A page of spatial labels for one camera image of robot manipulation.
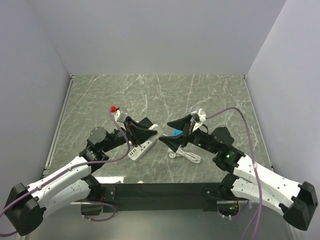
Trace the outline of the black socket adapter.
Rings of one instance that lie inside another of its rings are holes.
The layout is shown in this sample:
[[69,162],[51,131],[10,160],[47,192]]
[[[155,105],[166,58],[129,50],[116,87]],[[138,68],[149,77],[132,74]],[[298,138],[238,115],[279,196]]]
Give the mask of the black socket adapter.
[[148,117],[144,117],[138,123],[146,128],[150,128],[153,125],[153,123],[151,122],[151,120]]

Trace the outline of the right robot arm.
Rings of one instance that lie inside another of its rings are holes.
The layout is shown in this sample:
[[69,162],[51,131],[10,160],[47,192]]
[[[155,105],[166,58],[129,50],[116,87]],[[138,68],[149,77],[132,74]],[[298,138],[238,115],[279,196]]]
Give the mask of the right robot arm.
[[257,202],[279,213],[291,226],[306,231],[318,207],[315,187],[304,181],[285,178],[258,164],[233,146],[234,138],[227,127],[217,127],[212,133],[200,129],[202,122],[191,115],[168,122],[168,126],[181,133],[161,136],[159,139],[173,152],[193,144],[214,154],[213,162],[226,171],[219,193],[230,200],[243,198]]

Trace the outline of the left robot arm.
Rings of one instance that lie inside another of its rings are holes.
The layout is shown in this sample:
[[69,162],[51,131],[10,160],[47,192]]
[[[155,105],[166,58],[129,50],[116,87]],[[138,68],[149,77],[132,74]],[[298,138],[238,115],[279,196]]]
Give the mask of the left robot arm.
[[123,144],[138,147],[162,134],[163,129],[148,118],[136,122],[129,116],[111,133],[102,126],[93,128],[86,147],[70,163],[29,185],[16,184],[1,215],[8,218],[19,235],[30,234],[44,217],[60,208],[78,200],[94,201],[99,197],[100,184],[92,174],[111,162],[106,152]]

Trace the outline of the blue plug adapter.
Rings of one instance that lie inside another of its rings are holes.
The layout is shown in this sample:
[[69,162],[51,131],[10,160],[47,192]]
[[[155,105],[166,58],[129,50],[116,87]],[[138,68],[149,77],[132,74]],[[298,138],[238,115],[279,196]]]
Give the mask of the blue plug adapter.
[[172,136],[178,136],[182,133],[181,130],[178,130],[178,129],[175,129],[173,132],[172,132]]

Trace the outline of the white power strip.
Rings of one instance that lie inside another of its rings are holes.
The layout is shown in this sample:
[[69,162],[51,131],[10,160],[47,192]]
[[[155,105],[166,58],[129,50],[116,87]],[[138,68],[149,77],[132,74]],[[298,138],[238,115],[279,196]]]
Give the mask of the white power strip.
[[143,144],[134,147],[128,153],[128,157],[134,162],[138,161],[155,143],[156,141],[147,140]]

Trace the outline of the black base bar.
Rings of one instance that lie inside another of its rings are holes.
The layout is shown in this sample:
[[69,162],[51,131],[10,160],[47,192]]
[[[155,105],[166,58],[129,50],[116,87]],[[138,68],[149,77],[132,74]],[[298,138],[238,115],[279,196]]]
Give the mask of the black base bar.
[[229,189],[227,177],[222,182],[191,183],[99,183],[90,176],[86,179],[90,203],[80,207],[84,216],[117,211],[156,210],[218,210],[219,201],[233,203],[236,196]]

